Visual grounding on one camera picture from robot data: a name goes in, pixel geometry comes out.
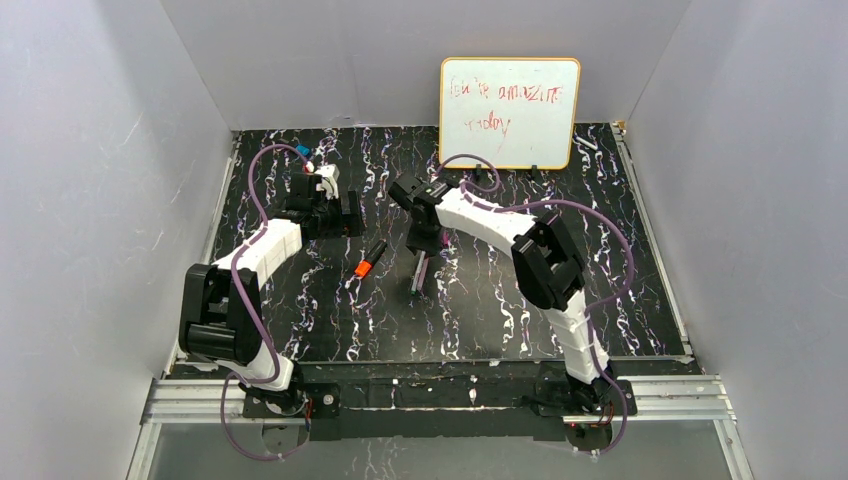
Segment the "pink white pen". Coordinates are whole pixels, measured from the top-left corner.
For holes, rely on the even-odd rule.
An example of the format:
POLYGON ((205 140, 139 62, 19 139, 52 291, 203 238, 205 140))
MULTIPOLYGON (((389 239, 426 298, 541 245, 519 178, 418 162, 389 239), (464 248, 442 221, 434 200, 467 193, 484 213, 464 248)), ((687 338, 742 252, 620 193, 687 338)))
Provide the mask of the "pink white pen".
POLYGON ((425 252, 419 253, 419 258, 416 266, 416 270, 414 272, 412 282, 411 282, 411 292, 413 294, 421 291, 423 283, 425 281, 427 275, 427 269, 429 264, 429 257, 425 252))

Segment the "black orange highlighter pen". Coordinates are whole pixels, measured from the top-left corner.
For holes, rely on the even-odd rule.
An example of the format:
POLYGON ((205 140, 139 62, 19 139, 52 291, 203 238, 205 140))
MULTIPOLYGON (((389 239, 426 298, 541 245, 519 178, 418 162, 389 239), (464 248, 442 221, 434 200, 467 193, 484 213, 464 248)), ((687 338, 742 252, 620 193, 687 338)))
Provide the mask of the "black orange highlighter pen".
POLYGON ((373 269, 375 264, 380 260, 383 256, 385 250, 387 248, 387 242, 385 240, 376 241, 370 249, 366 252, 363 259, 359 262, 357 267, 354 270, 354 274, 358 278, 365 278, 370 271, 373 269))

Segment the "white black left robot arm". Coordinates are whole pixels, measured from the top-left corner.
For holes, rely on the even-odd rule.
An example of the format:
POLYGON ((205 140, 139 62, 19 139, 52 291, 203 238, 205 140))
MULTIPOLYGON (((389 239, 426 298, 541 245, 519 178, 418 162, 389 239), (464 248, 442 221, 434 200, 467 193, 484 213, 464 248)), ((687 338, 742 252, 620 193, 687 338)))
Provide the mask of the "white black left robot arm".
POLYGON ((293 174, 280 209, 242 246, 187 270, 178 333, 183 352, 231 370, 251 387, 289 389, 295 364, 273 345, 260 290, 309 242, 363 233, 359 197, 350 190, 342 199, 338 177, 334 165, 293 174))

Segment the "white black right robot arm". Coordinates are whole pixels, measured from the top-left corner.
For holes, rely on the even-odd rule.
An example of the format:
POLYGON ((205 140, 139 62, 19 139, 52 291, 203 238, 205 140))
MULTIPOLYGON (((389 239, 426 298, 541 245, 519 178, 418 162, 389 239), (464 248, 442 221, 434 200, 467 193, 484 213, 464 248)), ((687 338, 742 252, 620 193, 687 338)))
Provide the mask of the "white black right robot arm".
POLYGON ((564 355, 564 377, 531 400, 548 408, 600 411, 611 418, 609 356, 586 313, 585 261, 561 216, 509 211, 471 194, 466 182, 427 182, 403 174, 390 198, 411 219, 406 246, 425 258, 446 246, 448 229, 486 242, 509 256, 525 300, 541 311, 564 355))

